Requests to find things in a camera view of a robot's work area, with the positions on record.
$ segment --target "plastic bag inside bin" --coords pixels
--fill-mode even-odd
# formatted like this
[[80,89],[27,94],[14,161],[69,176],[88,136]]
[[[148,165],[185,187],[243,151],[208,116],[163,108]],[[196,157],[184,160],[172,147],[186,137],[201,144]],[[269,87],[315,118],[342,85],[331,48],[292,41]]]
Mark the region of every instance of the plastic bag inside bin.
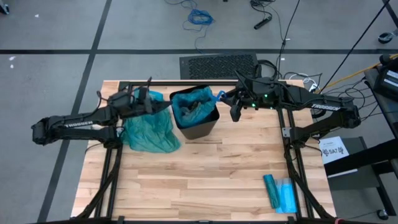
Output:
[[176,94],[172,106],[176,122],[183,128],[189,128],[205,122],[216,106],[216,98],[210,87],[205,87],[191,93]]
[[[138,95],[139,90],[134,91],[136,98]],[[157,101],[163,101],[161,93],[149,91],[149,96]],[[130,145],[135,151],[169,153],[181,146],[173,133],[173,123],[168,109],[153,115],[126,119],[121,139],[123,144]]]

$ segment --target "black trash bin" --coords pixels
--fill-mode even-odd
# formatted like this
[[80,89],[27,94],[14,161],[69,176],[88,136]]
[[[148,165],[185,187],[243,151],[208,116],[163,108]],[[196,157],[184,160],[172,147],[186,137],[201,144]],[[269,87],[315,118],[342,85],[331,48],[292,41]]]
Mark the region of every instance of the black trash bin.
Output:
[[[206,87],[208,87],[208,85],[198,85],[198,86],[195,86],[192,88],[188,88],[186,90],[175,91],[170,94],[170,101],[172,101],[173,97],[178,93],[191,93],[193,90],[199,90],[199,89],[206,88]],[[197,124],[197,125],[189,127],[189,128],[181,127],[181,125],[175,119],[175,115],[174,115],[175,124],[177,125],[178,129],[181,130],[182,134],[187,139],[197,139],[197,138],[209,135],[219,118],[220,118],[220,114],[217,110],[217,105],[214,107],[214,110],[200,124]]]

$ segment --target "gray floor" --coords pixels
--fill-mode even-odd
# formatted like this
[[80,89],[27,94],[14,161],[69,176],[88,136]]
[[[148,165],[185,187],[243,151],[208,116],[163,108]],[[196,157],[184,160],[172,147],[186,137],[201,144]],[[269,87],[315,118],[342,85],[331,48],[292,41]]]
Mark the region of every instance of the gray floor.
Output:
[[[106,0],[5,0],[11,8],[8,16],[0,15],[0,50],[7,49],[91,49]],[[207,37],[198,41],[201,49],[278,49],[280,47],[277,17],[260,30],[254,24],[262,14],[253,11],[248,0],[201,0],[216,22]],[[276,0],[272,4],[281,18],[282,30],[295,3]],[[381,8],[381,0],[301,0],[289,31],[286,49],[349,49]],[[398,1],[391,6],[398,11]],[[113,0],[99,49],[194,49],[193,42],[203,35],[182,30],[188,9],[171,6],[162,0]],[[386,45],[377,41],[382,32],[396,27],[383,11],[357,49],[398,49],[398,38]],[[180,54],[99,54],[96,55],[80,112],[91,111],[97,102],[96,90],[103,80],[179,79]],[[344,54],[284,54],[281,72],[307,74],[322,72],[321,86],[344,58]],[[275,54],[258,58],[275,61]],[[354,54],[335,80],[377,62],[379,54]],[[31,141],[30,126],[54,114],[70,114],[76,98],[88,55],[0,55],[0,223],[36,222],[49,184],[61,142],[45,147]],[[362,75],[345,82],[353,83]],[[372,109],[361,110],[366,116]],[[392,139],[382,116],[366,120],[360,127],[341,129],[330,136],[364,136],[374,146]],[[67,219],[70,215],[84,157],[86,142],[72,141],[60,176],[47,220]],[[384,183],[398,209],[398,180],[384,175]],[[381,209],[374,189],[332,192],[339,217],[348,218]],[[358,218],[381,222],[375,214]],[[388,222],[397,223],[396,217]]]

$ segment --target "blue plastic bag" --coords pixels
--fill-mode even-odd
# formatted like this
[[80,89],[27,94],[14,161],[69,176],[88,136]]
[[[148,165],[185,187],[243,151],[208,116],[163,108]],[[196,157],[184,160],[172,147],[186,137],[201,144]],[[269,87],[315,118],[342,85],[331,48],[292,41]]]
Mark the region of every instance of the blue plastic bag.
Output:
[[172,98],[175,120],[183,128],[200,124],[214,110],[216,102],[210,87],[178,93]]
[[[138,97],[138,94],[138,90],[134,91],[135,97]],[[161,93],[149,91],[149,95],[152,99],[163,101]],[[135,151],[169,153],[181,146],[172,130],[170,111],[165,109],[153,115],[126,119],[121,139],[123,144],[130,145]]]
[[289,178],[276,180],[276,187],[280,197],[280,207],[276,213],[295,213],[297,211],[292,181]]

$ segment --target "blue cable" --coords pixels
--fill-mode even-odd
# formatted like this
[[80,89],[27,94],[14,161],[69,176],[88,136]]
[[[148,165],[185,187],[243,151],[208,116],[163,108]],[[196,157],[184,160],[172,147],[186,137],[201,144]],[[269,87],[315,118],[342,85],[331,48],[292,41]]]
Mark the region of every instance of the blue cable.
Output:
[[[206,26],[205,34],[204,34],[203,36],[197,37],[197,38],[195,39],[195,49],[196,49],[199,53],[203,54],[203,52],[200,51],[200,50],[198,49],[198,47],[197,47],[197,41],[198,41],[198,39],[201,39],[201,38],[205,38],[205,37],[206,37],[206,35],[207,35],[207,30],[208,30],[209,26],[210,26],[212,23],[215,22],[215,20],[213,19],[213,17],[209,14],[208,11],[198,10],[198,9],[197,9],[198,4],[197,4],[194,0],[183,0],[183,1],[175,2],[175,3],[171,3],[171,2],[168,2],[168,1],[166,1],[166,0],[164,0],[164,1],[165,1],[167,4],[170,4],[170,5],[178,5],[178,4],[180,4],[180,5],[181,5],[182,7],[184,7],[184,8],[191,9],[191,13],[188,15],[188,19],[182,23],[182,28],[183,28],[184,30],[194,30],[194,31],[196,31],[196,32],[200,32],[200,31],[203,29],[203,26]],[[185,5],[184,5],[185,2],[189,2],[190,4],[189,4],[188,6],[185,6]],[[199,26],[200,26],[200,29],[186,28],[186,27],[185,27],[185,23],[186,23],[186,22],[190,22],[190,23],[193,24],[193,25],[199,25]]]

